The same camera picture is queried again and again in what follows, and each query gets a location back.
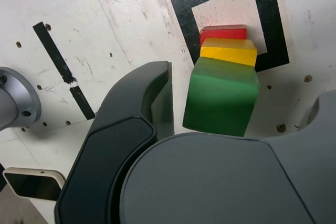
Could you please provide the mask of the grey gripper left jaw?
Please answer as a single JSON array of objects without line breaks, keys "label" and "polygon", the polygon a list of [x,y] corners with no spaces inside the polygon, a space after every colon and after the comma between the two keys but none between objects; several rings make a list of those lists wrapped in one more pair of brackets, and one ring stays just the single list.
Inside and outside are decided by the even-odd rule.
[{"label": "grey gripper left jaw", "polygon": [[119,223],[119,200],[135,160],[174,134],[172,64],[146,63],[107,93],[55,206],[56,223]]}]

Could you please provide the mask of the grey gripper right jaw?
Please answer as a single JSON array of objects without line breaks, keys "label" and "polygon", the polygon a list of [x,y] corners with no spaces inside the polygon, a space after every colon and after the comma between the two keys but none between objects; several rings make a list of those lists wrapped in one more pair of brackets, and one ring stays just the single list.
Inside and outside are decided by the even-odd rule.
[{"label": "grey gripper right jaw", "polygon": [[302,130],[262,140],[185,133],[132,165],[121,223],[335,223],[335,92]]}]

